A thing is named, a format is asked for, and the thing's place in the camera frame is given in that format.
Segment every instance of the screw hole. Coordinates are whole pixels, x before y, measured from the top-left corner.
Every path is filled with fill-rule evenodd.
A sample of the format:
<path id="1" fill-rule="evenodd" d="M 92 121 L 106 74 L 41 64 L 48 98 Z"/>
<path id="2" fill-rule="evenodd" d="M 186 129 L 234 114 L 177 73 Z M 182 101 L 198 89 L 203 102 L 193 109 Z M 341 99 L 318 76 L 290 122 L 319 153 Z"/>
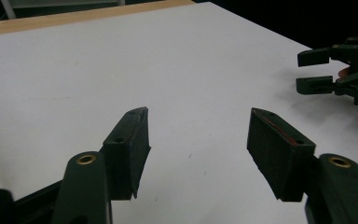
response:
<path id="1" fill-rule="evenodd" d="M 331 157 L 329 158 L 329 161 L 339 167 L 343 167 L 343 168 L 351 167 L 351 164 L 349 162 L 339 157 Z"/>
<path id="2" fill-rule="evenodd" d="M 94 155 L 85 155 L 77 159 L 77 164 L 80 165 L 87 165 L 97 160 L 97 158 Z"/>

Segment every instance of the white table surface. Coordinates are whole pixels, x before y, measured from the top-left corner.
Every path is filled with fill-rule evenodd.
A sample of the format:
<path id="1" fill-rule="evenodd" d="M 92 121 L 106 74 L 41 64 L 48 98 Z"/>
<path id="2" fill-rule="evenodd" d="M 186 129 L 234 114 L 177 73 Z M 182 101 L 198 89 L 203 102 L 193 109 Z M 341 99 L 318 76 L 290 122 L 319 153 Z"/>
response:
<path id="1" fill-rule="evenodd" d="M 304 96 L 306 47 L 212 3 L 0 35 L 0 188 L 19 199 L 99 150 L 125 112 L 149 108 L 138 199 L 115 223 L 307 223 L 304 203 L 275 200 L 246 149 L 252 107 L 358 162 L 352 98 Z"/>

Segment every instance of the wooden table edge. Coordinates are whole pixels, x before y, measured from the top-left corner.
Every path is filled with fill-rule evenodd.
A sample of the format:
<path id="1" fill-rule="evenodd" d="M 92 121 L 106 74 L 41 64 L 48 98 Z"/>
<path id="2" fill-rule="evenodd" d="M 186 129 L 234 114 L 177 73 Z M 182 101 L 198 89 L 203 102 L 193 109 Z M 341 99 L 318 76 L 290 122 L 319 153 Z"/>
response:
<path id="1" fill-rule="evenodd" d="M 63 25 L 73 22 L 98 20 L 102 18 L 146 12 L 168 7 L 180 7 L 195 4 L 191 0 L 165 0 L 151 3 L 127 5 L 123 7 L 106 7 L 100 9 L 0 21 L 0 34 L 33 30 L 38 28 Z"/>

